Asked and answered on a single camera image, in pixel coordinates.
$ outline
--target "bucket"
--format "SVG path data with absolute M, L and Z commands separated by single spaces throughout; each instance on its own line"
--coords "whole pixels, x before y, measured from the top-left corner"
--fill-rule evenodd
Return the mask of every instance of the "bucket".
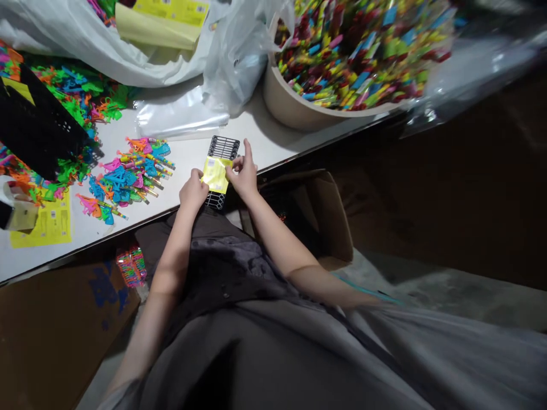
M 274 16 L 270 25 L 272 38 L 275 38 L 278 21 L 279 17 Z M 349 118 L 376 116 L 398 108 L 406 108 L 409 103 L 409 100 L 403 100 L 397 104 L 387 102 L 361 111 L 337 111 L 315 105 L 298 95 L 283 80 L 273 52 L 268 54 L 263 96 L 268 110 L 276 120 L 302 131 L 318 131 Z

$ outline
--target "yellow sticker sheet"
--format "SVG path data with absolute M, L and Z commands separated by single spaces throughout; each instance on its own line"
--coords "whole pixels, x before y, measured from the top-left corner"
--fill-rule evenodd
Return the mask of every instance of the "yellow sticker sheet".
M 11 246 L 14 249 L 72 242 L 70 191 L 64 193 L 63 199 L 43 203 L 45 206 L 38 211 L 38 219 L 31 232 L 10 232 Z
M 195 0 L 137 0 L 133 10 L 201 28 L 209 11 L 209 3 Z
M 233 161 L 224 158 L 207 157 L 203 169 L 202 182 L 209 185 L 209 191 L 225 194 L 228 189 L 226 167 L 232 166 Z
M 34 99 L 33 99 L 32 95 L 30 93 L 30 90 L 28 89 L 28 86 L 26 84 L 18 83 L 15 80 L 7 79 L 5 77 L 2 77 L 2 82 L 4 83 L 4 85 L 6 87 L 8 85 L 10 87 L 13 87 L 13 89 L 15 91 L 17 91 L 19 94 L 21 94 L 23 97 L 25 97 L 28 101 L 30 101 L 32 103 L 32 105 L 35 105 L 34 104 Z

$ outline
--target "clear plastic bag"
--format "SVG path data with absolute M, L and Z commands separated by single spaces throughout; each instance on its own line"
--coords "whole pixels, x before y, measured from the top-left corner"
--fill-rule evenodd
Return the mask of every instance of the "clear plastic bag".
M 211 110 L 202 100 L 202 87 L 197 86 L 180 95 L 139 101 L 136 108 L 140 135 L 171 141 L 210 138 L 210 131 L 228 124 L 230 116 Z
M 452 56 L 431 73 L 423 97 L 412 101 L 403 137 L 447 122 L 522 76 L 547 45 L 547 20 L 527 16 L 466 27 Z
M 203 72 L 208 106 L 231 116 L 241 112 L 266 67 L 267 53 L 280 51 L 268 32 L 275 14 L 292 33 L 293 1 L 233 1 L 229 15 L 218 23 Z
M 546 335 L 387 304 L 347 314 L 438 408 L 545 408 Z

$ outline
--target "finger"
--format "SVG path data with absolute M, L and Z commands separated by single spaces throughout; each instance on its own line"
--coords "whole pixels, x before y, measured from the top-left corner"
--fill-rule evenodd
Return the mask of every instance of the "finger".
M 243 168 L 244 162 L 245 162 L 245 156 L 243 156 L 243 157 L 237 157 L 237 158 L 234 160 L 234 164 L 233 164 L 233 169 L 234 169 L 234 171 L 240 172 L 241 169 Z
M 249 163 L 253 163 L 251 144 L 249 143 L 249 140 L 245 138 L 243 144 L 245 146 L 245 156 L 247 157 L 247 160 L 249 161 Z
M 232 167 L 230 165 L 226 166 L 226 177 L 228 177 L 228 180 L 231 181 L 236 175 L 234 174 L 234 171 L 232 170 Z
M 192 168 L 192 172 L 190 173 L 190 177 L 191 178 L 194 178 L 194 179 L 201 179 L 201 177 L 203 176 L 203 172 L 201 172 L 200 170 L 198 170 L 197 168 Z

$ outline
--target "yellow paper card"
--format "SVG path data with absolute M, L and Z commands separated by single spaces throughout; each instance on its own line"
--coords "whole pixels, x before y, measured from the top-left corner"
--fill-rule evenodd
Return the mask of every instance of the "yellow paper card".
M 38 211 L 36 226 L 30 233 L 10 232 L 11 246 L 33 248 L 72 242 L 70 222 L 70 191 L 64 193 L 64 199 L 55 202 L 44 201 L 44 207 Z
M 224 158 L 207 157 L 203 169 L 202 182 L 209 185 L 209 191 L 225 194 L 228 189 L 226 167 L 232 166 L 233 161 Z
M 133 10 L 201 28 L 209 4 L 195 0 L 137 0 Z
M 142 13 L 116 3 L 116 27 L 124 39 L 142 44 L 193 51 L 201 27 Z
M 35 105 L 34 104 L 34 99 L 32 98 L 32 95 L 27 87 L 26 84 L 23 84 L 23 83 L 18 83 L 17 81 L 15 80 L 12 80 L 12 79 L 7 79 L 5 77 L 2 77 L 2 82 L 4 83 L 4 85 L 7 87 L 8 85 L 10 87 L 13 87 L 13 89 L 15 91 L 17 91 L 19 94 L 21 94 L 23 97 L 25 97 L 28 101 L 30 101 L 32 103 L 32 105 Z

